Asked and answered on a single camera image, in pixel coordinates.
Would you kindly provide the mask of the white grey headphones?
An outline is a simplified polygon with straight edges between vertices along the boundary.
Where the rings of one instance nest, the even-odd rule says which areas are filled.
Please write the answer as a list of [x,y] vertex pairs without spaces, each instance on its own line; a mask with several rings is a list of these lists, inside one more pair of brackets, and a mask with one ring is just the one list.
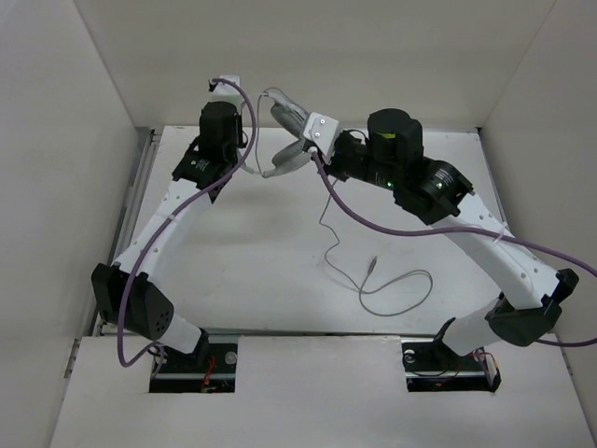
[[[296,172],[310,160],[309,155],[304,151],[306,140],[302,135],[309,112],[281,89],[269,87],[257,97],[256,113],[258,116],[261,114],[259,109],[264,100],[271,100],[270,115],[279,125],[278,131],[285,132],[285,137],[267,151],[271,156],[270,167],[267,168],[260,159],[259,137],[263,129],[258,127],[253,149],[256,164],[251,166],[245,162],[242,169],[249,175],[259,175],[262,178],[273,178]],[[263,131],[266,137],[273,137],[274,129],[264,129]]]

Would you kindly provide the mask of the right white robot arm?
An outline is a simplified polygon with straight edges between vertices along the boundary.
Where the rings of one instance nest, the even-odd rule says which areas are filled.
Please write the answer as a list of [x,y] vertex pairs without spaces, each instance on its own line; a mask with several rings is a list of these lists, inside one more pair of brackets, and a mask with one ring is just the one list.
[[551,332],[577,274],[556,270],[515,244],[456,167],[423,154],[418,120],[386,108],[372,113],[367,126],[364,141],[339,131],[320,146],[325,172],[391,190],[396,205],[446,235],[500,289],[485,307],[442,326],[432,344],[435,362],[451,368],[484,345],[505,341],[526,347]]

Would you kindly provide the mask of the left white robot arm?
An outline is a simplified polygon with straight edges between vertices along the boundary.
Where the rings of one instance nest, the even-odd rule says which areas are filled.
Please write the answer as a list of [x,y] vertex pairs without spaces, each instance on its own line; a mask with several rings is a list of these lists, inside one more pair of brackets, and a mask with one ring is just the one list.
[[229,102],[207,103],[199,127],[146,226],[111,265],[100,263],[91,275],[103,321],[162,345],[192,371],[208,361],[208,334],[175,312],[159,277],[191,225],[228,183],[243,145],[242,116]]

